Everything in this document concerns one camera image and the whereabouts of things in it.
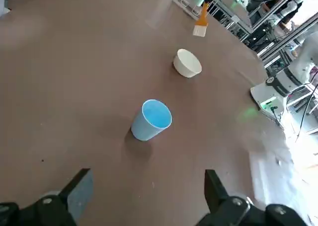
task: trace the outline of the cup rim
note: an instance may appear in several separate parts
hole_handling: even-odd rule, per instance
[[[166,127],[164,127],[164,128],[157,127],[157,126],[155,126],[154,124],[152,124],[151,122],[149,122],[149,120],[146,118],[146,116],[145,116],[145,114],[144,114],[144,105],[145,105],[146,103],[150,102],[150,101],[159,102],[159,103],[161,103],[161,104],[168,110],[168,112],[169,112],[169,114],[170,114],[170,123],[169,123]],[[162,103],[162,102],[159,101],[159,100],[156,100],[156,99],[148,99],[148,100],[146,100],[146,101],[143,103],[142,107],[141,107],[141,112],[142,112],[142,114],[143,114],[144,119],[145,119],[151,126],[153,126],[154,128],[157,128],[157,129],[166,129],[166,128],[168,128],[168,127],[171,125],[171,123],[172,123],[172,114],[171,114],[169,108],[168,108],[164,103]]]

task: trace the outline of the blue cup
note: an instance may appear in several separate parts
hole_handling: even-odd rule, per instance
[[[167,106],[155,99],[144,102],[135,117],[131,131],[135,138],[147,141],[162,132],[172,123],[172,115]]]

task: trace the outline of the white device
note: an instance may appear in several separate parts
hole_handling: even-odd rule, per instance
[[[282,114],[287,96],[309,82],[309,73],[315,65],[318,65],[318,32],[305,39],[298,57],[287,68],[250,89],[260,110],[273,119]]]
[[[292,11],[295,11],[297,9],[298,4],[302,3],[304,0],[291,0],[287,3],[287,7],[283,9],[278,14],[273,14],[269,18],[270,23],[272,25],[277,25],[285,16],[290,14]]]

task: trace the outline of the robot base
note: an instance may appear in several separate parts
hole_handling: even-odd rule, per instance
[[[286,98],[281,96],[273,87],[266,85],[265,82],[251,88],[250,93],[260,111],[267,117],[276,120],[271,108],[274,108],[276,116],[284,112]]]

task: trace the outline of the brown table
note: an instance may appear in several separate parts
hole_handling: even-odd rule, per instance
[[[249,89],[261,62],[212,17],[206,38],[171,0],[11,0],[0,20],[2,201],[26,206],[91,167],[79,225],[194,225],[204,170],[252,199],[249,152],[284,146]],[[185,79],[179,48],[200,60]],[[129,131],[149,98],[172,125],[147,143]]]

